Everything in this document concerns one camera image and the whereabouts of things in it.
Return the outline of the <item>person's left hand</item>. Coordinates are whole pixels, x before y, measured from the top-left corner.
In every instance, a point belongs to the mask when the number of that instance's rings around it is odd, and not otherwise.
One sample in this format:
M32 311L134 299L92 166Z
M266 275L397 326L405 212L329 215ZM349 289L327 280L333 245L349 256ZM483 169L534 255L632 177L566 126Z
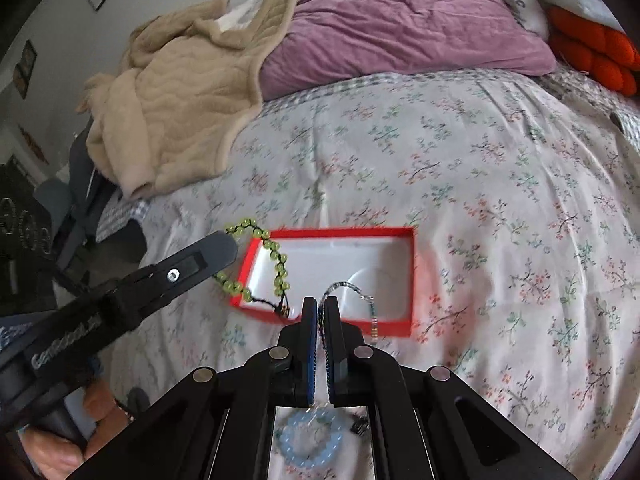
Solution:
M20 434L24 451L43 478L66 479L129 424L128 415L116 404L110 387L102 378L86 389L82 408L96 423L85 452L70 441L32 427Z

